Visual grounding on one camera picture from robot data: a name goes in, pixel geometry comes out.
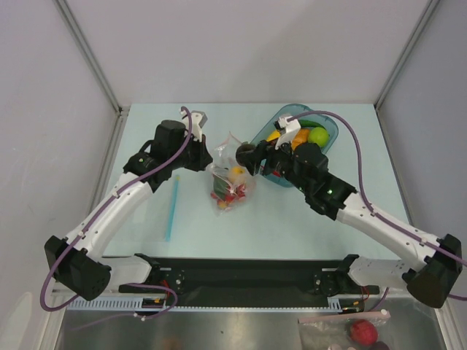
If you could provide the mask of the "yellow lemon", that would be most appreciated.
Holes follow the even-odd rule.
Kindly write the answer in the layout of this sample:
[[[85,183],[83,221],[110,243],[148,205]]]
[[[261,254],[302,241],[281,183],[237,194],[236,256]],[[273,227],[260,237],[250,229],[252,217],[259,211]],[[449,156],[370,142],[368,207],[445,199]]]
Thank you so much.
[[[270,142],[275,139],[278,139],[281,136],[280,132],[278,130],[273,131],[267,138],[266,141]]]

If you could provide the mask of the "red strawberry bunch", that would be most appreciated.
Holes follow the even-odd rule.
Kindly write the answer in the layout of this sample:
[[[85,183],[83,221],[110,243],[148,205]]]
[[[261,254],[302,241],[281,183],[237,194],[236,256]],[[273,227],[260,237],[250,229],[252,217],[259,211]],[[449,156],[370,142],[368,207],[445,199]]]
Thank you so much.
[[[210,195],[220,210],[227,210],[246,198],[246,184],[231,184],[226,178],[213,176]]]

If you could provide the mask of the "clear zip top bag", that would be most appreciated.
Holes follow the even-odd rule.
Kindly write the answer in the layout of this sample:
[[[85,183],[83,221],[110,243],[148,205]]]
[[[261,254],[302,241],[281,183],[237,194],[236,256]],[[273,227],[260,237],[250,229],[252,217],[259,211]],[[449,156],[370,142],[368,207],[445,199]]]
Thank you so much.
[[[245,204],[254,193],[255,179],[236,160],[236,151],[241,145],[240,140],[229,133],[226,140],[212,150],[210,197],[218,214]]]

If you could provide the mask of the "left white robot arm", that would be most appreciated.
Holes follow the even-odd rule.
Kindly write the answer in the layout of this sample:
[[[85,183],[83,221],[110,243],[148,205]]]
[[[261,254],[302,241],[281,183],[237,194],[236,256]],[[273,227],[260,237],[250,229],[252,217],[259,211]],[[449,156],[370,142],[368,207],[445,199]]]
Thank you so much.
[[[201,112],[162,121],[154,137],[128,159],[115,186],[90,215],[64,238],[47,240],[47,277],[85,300],[125,284],[137,284],[145,292],[157,289],[161,275],[146,258],[135,254],[110,262],[103,258],[104,251],[127,218],[173,171],[203,171],[212,162],[202,131],[206,121]]]

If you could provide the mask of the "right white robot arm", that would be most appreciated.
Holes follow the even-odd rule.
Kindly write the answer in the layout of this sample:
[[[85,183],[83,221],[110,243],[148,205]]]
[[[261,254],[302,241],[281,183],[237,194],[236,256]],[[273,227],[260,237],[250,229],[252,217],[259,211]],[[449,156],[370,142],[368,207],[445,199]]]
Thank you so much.
[[[397,260],[352,257],[348,268],[336,274],[342,291],[366,285],[405,289],[431,308],[441,308],[450,298],[465,264],[460,240],[450,234],[440,238],[385,216],[355,187],[329,172],[328,158],[316,144],[296,149],[287,144],[277,147],[272,141],[243,144],[236,160],[251,175],[276,171],[303,193],[313,211],[365,233],[397,256]]]

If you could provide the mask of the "orange fruit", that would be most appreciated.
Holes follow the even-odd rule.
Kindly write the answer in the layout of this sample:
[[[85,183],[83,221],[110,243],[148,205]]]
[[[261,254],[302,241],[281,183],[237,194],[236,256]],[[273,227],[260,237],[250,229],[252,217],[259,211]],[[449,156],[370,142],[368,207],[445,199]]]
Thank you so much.
[[[245,178],[245,170],[241,166],[234,166],[228,171],[228,180],[231,183],[243,182]]]

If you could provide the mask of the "dark purple fruit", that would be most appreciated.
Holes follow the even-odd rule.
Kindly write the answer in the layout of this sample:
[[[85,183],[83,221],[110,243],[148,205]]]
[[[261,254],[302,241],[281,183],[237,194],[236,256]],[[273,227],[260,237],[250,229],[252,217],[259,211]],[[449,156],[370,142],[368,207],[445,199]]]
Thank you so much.
[[[250,143],[243,143],[241,144],[236,150],[236,162],[240,165],[245,167],[249,162],[249,156],[255,150],[255,145]]]

